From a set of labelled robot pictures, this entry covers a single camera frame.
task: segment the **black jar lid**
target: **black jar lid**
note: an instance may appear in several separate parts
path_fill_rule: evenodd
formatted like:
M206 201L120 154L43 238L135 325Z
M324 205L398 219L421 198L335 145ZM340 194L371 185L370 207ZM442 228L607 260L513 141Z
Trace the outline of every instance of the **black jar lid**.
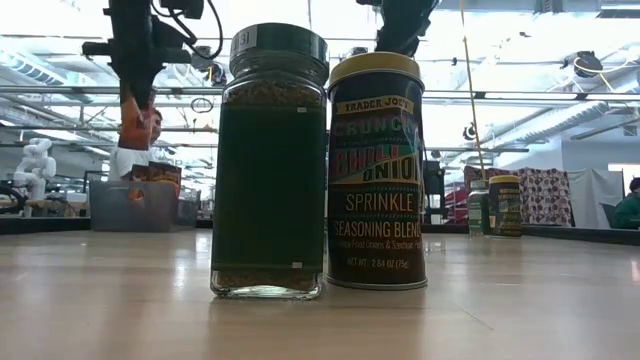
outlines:
M243 60L247 56L274 53L302 56L320 69L319 77L324 78L324 82L329 78L327 42L311 30L282 23L257 24L240 30L231 41L229 69L236 76L244 70Z

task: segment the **trader joe's label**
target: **trader joe's label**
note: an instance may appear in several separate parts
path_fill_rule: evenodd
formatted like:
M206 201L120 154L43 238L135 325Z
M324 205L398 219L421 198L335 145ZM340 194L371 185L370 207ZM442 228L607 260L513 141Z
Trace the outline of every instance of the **trader joe's label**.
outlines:
M400 96L338 102L329 147L330 276L364 284L424 281L422 141Z

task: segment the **spice container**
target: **spice container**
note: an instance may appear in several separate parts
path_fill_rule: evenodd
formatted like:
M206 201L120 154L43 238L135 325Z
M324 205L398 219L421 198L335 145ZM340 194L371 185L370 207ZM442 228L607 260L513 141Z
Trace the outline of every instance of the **spice container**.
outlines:
M356 55L331 73L331 283L372 290L427 284L423 91L418 64L399 54Z
M324 250L326 42L286 24L234 36L223 91L211 288L313 298Z
M489 236L489 186L485 180L471 182L471 193L468 197L469 236L481 238Z
M514 175L489 179L489 224L491 235L521 237L520 178Z

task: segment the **patterned fabric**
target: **patterned fabric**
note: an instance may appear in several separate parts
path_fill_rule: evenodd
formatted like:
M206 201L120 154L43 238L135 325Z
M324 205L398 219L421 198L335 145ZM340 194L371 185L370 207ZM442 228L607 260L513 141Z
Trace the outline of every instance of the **patterned fabric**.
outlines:
M485 169L487 179L496 175L520 177L522 223L571 226L569 180L566 171L524 168L516 171ZM466 166L464 182L471 191L471 181L482 179L480 169Z

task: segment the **glass jar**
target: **glass jar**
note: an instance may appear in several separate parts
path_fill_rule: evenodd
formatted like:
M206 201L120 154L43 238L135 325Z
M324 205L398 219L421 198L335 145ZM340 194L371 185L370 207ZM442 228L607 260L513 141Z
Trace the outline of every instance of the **glass jar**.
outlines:
M217 295L321 292L327 55L320 36L293 25L254 25L233 38L216 176Z
M471 182L471 193L467 198L469 213L469 236L482 238L489 236L489 185L485 180Z

